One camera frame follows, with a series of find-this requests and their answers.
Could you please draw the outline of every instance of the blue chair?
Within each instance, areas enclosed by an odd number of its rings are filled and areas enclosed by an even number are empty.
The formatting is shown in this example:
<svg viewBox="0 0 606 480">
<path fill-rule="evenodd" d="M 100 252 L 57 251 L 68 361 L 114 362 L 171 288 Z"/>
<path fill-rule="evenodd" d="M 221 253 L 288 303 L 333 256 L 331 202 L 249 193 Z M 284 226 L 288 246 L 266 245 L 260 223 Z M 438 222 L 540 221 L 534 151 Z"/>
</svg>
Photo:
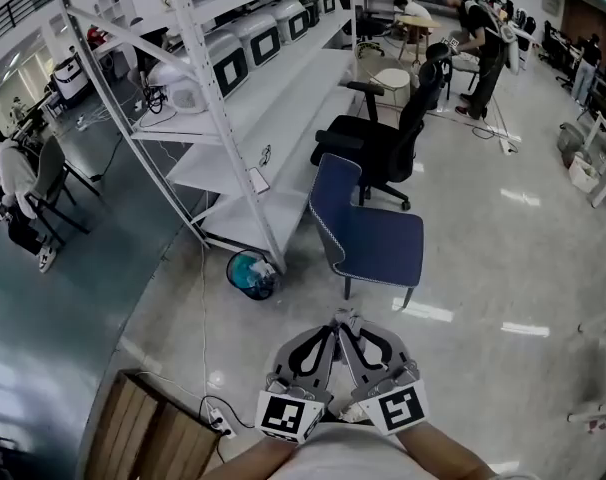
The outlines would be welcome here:
<svg viewBox="0 0 606 480">
<path fill-rule="evenodd" d="M 358 164 L 325 153 L 310 196 L 310 210 L 330 268 L 345 277 L 345 300 L 352 279 L 407 288 L 407 307 L 421 278 L 423 220 L 416 215 L 353 206 L 361 177 Z"/>
</svg>

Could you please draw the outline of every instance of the shelf rack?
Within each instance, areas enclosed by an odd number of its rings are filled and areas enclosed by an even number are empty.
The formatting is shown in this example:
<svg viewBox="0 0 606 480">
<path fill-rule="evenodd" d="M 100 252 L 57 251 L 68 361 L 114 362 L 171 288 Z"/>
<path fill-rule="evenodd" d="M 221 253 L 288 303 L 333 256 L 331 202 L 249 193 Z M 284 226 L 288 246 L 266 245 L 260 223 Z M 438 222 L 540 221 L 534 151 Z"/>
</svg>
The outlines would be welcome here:
<svg viewBox="0 0 606 480">
<path fill-rule="evenodd" d="M 354 100 L 354 92 L 341 87 L 343 75 L 354 68 L 352 50 L 326 48 L 349 21 L 354 10 L 337 10 L 256 71 L 223 100 L 207 48 L 204 28 L 214 18 L 255 0 L 170 0 L 173 9 L 146 18 L 148 26 L 176 27 L 189 55 L 179 60 L 127 29 L 57 0 L 63 19 L 74 32 L 75 46 L 106 108 L 138 160 L 168 202 L 207 247 L 233 251 L 251 248 L 266 252 L 285 273 L 285 251 L 307 205 L 314 178 L 309 162 L 317 130 L 327 128 Z M 201 114 L 175 114 L 167 106 L 160 114 L 145 113 L 130 124 L 89 49 L 78 18 L 172 64 L 197 81 L 207 102 Z M 179 142 L 187 151 L 164 174 L 148 154 L 148 141 Z M 270 146 L 270 159 L 261 158 Z M 257 169 L 269 185 L 259 194 L 251 170 Z M 174 186 L 185 185 L 218 195 L 198 215 L 181 203 Z"/>
</svg>

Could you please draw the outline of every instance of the round white stool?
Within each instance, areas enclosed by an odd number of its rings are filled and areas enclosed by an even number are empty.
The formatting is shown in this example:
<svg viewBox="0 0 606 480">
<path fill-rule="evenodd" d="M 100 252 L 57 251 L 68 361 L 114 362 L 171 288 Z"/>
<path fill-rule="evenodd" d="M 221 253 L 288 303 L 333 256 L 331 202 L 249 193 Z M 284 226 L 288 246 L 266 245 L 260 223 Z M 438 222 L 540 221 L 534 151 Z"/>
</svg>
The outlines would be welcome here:
<svg viewBox="0 0 606 480">
<path fill-rule="evenodd" d="M 388 68 L 379 71 L 375 76 L 370 78 L 370 82 L 383 86 L 388 91 L 392 91 L 394 98 L 394 106 L 396 104 L 396 91 L 403 89 L 410 84 L 410 74 L 404 69 Z M 396 110 L 396 124 L 399 124 L 398 109 Z"/>
</svg>

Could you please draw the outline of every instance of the blue floor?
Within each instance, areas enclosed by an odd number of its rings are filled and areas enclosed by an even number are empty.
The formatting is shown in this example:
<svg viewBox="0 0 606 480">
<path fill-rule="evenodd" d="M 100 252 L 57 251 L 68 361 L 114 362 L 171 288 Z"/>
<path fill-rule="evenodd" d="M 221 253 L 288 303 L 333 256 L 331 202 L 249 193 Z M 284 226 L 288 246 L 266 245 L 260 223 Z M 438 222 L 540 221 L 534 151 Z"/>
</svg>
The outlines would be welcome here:
<svg viewBox="0 0 606 480">
<path fill-rule="evenodd" d="M 121 101 L 129 98 L 127 84 L 119 89 Z M 90 97 L 75 113 L 96 108 L 98 101 Z M 60 142 L 68 160 L 89 176 L 102 172 L 119 140 L 116 126 L 106 121 L 84 132 L 67 128 Z M 168 160 L 156 144 L 150 147 L 159 161 Z M 73 477 L 110 355 L 182 224 L 126 141 L 95 186 L 103 202 L 69 178 L 78 206 L 63 196 L 60 209 L 91 233 L 52 216 L 67 245 L 45 275 L 0 224 L 0 435 L 26 452 L 31 478 Z M 182 194 L 187 204 L 197 196 Z"/>
</svg>

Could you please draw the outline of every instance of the polished floor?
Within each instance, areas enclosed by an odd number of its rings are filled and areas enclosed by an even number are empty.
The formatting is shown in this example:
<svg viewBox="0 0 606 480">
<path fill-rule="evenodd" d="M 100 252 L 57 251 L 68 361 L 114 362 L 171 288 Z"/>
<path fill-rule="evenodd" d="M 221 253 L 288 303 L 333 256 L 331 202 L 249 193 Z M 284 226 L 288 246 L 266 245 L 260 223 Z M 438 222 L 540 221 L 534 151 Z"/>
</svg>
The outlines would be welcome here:
<svg viewBox="0 0 606 480">
<path fill-rule="evenodd" d="M 120 101 L 131 96 L 128 86 L 116 88 Z M 99 103 L 89 97 L 54 127 L 68 160 L 88 176 L 104 171 L 119 144 L 109 120 L 74 127 Z M 155 154 L 162 161 L 163 152 Z M 26 454 L 29 478 L 73 478 L 114 347 L 181 226 L 125 141 L 95 185 L 102 202 L 75 179 L 67 184 L 78 206 L 62 197 L 60 208 L 91 233 L 51 217 L 67 246 L 47 274 L 0 224 L 0 436 Z"/>
<path fill-rule="evenodd" d="M 566 416 L 606 400 L 606 336 L 599 326 L 576 332 L 581 322 L 606 318 L 606 203 L 593 209 L 561 164 L 559 125 L 579 108 L 557 74 L 533 55 L 518 78 L 501 76 L 495 95 L 503 119 L 493 107 L 488 122 L 507 128 L 518 147 L 511 156 L 454 115 L 469 75 L 455 74 L 450 101 L 443 92 L 426 117 L 415 172 L 398 186 L 425 222 L 422 280 L 407 310 L 397 306 L 402 289 L 365 282 L 344 301 L 309 214 L 287 253 L 282 288 L 265 302 L 228 284 L 230 254 L 220 249 L 206 254 L 203 286 L 200 247 L 184 231 L 135 310 L 121 352 L 197 396 L 206 379 L 208 393 L 251 422 L 279 346 L 337 308 L 356 308 L 403 338 L 426 381 L 432 422 L 497 471 L 598 479 L 606 431 L 588 435 Z M 396 124 L 393 110 L 379 112 Z M 398 209 L 376 191 L 368 204 Z M 340 405 L 350 381 L 345 371 L 335 376 Z M 198 399 L 162 384 L 198 408 Z M 235 430 L 240 437 L 221 444 L 226 458 L 258 439 Z"/>
</svg>

